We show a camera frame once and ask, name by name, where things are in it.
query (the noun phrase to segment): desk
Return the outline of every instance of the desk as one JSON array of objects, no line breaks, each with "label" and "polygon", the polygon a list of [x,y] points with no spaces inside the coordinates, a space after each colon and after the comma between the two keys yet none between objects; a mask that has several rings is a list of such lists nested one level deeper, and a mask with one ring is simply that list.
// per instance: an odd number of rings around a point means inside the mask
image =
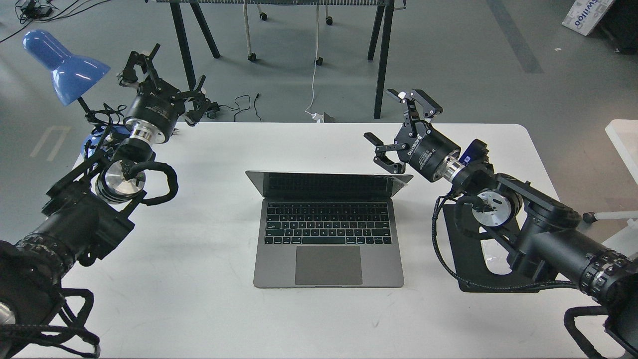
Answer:
[{"label": "desk", "polygon": [[[445,181],[415,177],[394,197],[405,285],[396,289],[257,289],[253,286],[262,198],[246,170],[382,173],[371,131],[388,143],[401,125],[380,123],[180,124],[155,145],[178,173],[169,203],[139,207],[136,228],[66,287],[95,293],[87,328],[111,358],[582,358],[564,311],[594,303],[569,289],[539,294],[463,293],[436,260],[429,236]],[[556,195],[519,125],[437,124],[462,148],[488,143],[497,170]],[[149,178],[149,196],[165,193]],[[447,254],[445,224],[439,223]],[[623,350],[602,318],[579,327],[605,356]],[[30,346],[27,357],[59,356]]]},{"label": "desk", "polygon": [[179,42],[179,50],[182,53],[182,62],[186,71],[188,86],[195,88],[195,70],[193,69],[193,60],[188,47],[188,38],[184,28],[184,19],[180,3],[189,3],[192,7],[195,18],[199,23],[200,29],[204,34],[204,38],[208,43],[212,56],[216,59],[220,57],[219,50],[212,38],[211,30],[206,23],[202,9],[199,3],[212,4],[278,4],[278,5],[355,5],[376,6],[375,22],[370,37],[370,46],[367,52],[367,60],[372,61],[375,57],[376,42],[379,38],[379,30],[383,20],[383,33],[381,38],[381,49],[379,58],[379,71],[376,78],[375,90],[375,111],[374,117],[381,118],[381,105],[383,103],[383,94],[385,92],[385,72],[388,65],[388,51],[390,47],[390,33],[392,31],[392,16],[394,14],[394,0],[155,0],[158,3],[170,3],[170,11],[175,24],[175,32],[177,33],[177,41]]},{"label": "desk", "polygon": [[605,132],[638,184],[638,119],[612,120]]}]

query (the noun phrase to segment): white cable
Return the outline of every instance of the white cable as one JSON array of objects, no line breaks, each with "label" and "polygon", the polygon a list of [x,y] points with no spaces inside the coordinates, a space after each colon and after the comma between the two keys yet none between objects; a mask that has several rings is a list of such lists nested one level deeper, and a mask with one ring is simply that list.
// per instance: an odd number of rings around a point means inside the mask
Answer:
[{"label": "white cable", "polygon": [[313,98],[312,100],[310,100],[310,105],[308,105],[308,107],[306,108],[306,110],[304,111],[305,113],[309,114],[310,116],[312,116],[314,118],[315,114],[312,114],[310,112],[308,112],[308,110],[310,109],[310,107],[313,106],[313,103],[315,102],[315,75],[317,73],[317,56],[319,55],[319,5],[317,5],[316,7],[317,9],[317,23],[316,23],[316,29],[315,29],[315,70],[313,71],[313,82],[312,82],[312,89],[313,89]]}]

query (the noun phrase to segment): concrete floor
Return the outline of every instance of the concrete floor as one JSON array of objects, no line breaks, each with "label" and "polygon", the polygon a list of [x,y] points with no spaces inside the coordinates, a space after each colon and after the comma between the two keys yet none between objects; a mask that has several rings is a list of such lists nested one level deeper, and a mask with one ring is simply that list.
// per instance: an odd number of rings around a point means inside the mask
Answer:
[{"label": "concrete floor", "polygon": [[[54,4],[62,8],[71,1]],[[444,108],[435,122],[519,123],[565,204],[581,213],[635,210],[638,186],[604,128],[612,119],[638,118],[638,56],[615,54],[598,33],[585,37],[561,26],[571,4],[411,0],[407,10],[394,14],[386,88],[426,91]],[[311,100],[315,9],[263,8],[267,22],[258,18],[256,6],[249,7],[259,58],[250,63],[240,6],[202,5],[221,59],[212,58],[190,8],[183,6],[195,72],[207,76],[204,87],[212,101],[234,105],[237,96],[260,93],[256,106],[264,121],[311,121],[304,109]],[[333,6],[334,25],[321,21],[324,64],[317,69],[312,112],[325,111],[337,122],[402,121],[403,109],[387,97],[381,119],[372,116],[378,52],[373,62],[366,54],[374,14],[372,7]],[[20,27],[13,2],[3,1],[0,37]],[[131,103],[134,90],[119,87],[115,75],[131,50],[150,51],[156,42],[162,45],[154,60],[160,76],[187,88],[167,4],[114,0],[69,19],[31,24],[0,43],[0,240],[9,242],[44,219],[45,192],[71,169],[91,129],[77,102],[59,103],[47,71],[23,50],[22,36],[36,28],[112,67],[84,95],[94,109],[103,102]],[[239,103],[248,104],[245,98]],[[233,112],[224,108],[217,121],[233,121]],[[251,109],[237,121],[258,118]],[[47,130],[49,137],[35,153]],[[161,146],[154,149],[160,152]],[[622,220],[599,222],[584,230],[602,241],[623,226]]]}]

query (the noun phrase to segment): open laptop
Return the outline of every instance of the open laptop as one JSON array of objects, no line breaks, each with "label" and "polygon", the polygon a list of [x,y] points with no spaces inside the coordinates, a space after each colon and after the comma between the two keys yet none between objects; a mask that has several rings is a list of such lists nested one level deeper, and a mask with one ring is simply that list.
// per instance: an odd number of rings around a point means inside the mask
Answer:
[{"label": "open laptop", "polygon": [[246,174],[264,197],[255,287],[403,286],[390,198],[412,175]]}]

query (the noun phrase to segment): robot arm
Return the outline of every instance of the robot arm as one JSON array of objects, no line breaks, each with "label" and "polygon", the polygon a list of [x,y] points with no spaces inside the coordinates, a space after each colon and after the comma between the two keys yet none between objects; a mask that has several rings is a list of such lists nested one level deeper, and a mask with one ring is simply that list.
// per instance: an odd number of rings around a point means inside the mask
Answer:
[{"label": "robot arm", "polygon": [[[189,125],[197,124],[210,104],[201,92],[204,77],[196,90],[184,93],[158,77],[151,61],[158,49],[156,45],[150,56],[132,52],[122,71],[121,83],[135,83],[137,88],[124,119],[129,136],[111,136],[109,121],[94,154],[47,192],[51,200],[42,209],[46,221],[15,245],[0,241],[0,358],[11,358],[30,343],[89,358],[100,355],[99,338],[84,328],[93,306],[92,292],[62,288],[61,280],[76,262],[90,266],[111,253],[133,230],[128,217],[140,203],[152,206],[175,197],[177,175],[169,165],[154,161],[151,146],[167,142],[185,113]],[[144,81],[137,82],[134,65],[147,74]],[[186,112],[187,101],[194,102],[192,111]],[[94,115],[102,112],[80,104],[87,120],[95,124]],[[144,198],[146,170],[167,175],[166,195]],[[109,205],[126,202],[121,211]],[[69,296],[84,299],[77,315],[66,303]],[[66,326],[48,325],[56,315]],[[93,353],[63,345],[76,335],[94,347]]]},{"label": "robot arm", "polygon": [[[429,122],[442,108],[425,92],[388,92],[406,105],[404,123],[391,145],[369,132],[364,134],[375,145],[375,163],[393,173],[403,173],[409,164],[430,182],[441,178],[449,181],[452,188],[443,197],[458,197],[452,215],[456,230],[474,240],[496,239],[508,251],[512,273],[527,278],[530,284],[510,286],[507,276],[499,276],[500,286],[487,286],[453,273],[459,283],[481,291],[540,290],[565,287],[555,281],[561,273],[571,281],[568,287],[577,288],[600,304],[593,309],[571,309],[565,315],[565,326],[581,349],[590,358],[601,358],[575,328],[574,317],[607,315],[606,332],[638,356],[638,263],[576,231],[581,218],[572,208],[534,189],[529,182],[494,173],[483,142],[474,140],[459,155],[460,147]],[[423,119],[417,104],[424,109]],[[388,151],[397,151],[398,163],[386,156]],[[438,203],[436,207],[435,218],[440,211]],[[526,220],[520,228],[512,228],[510,224],[520,209],[527,213]],[[485,232],[467,228],[467,216]]]}]

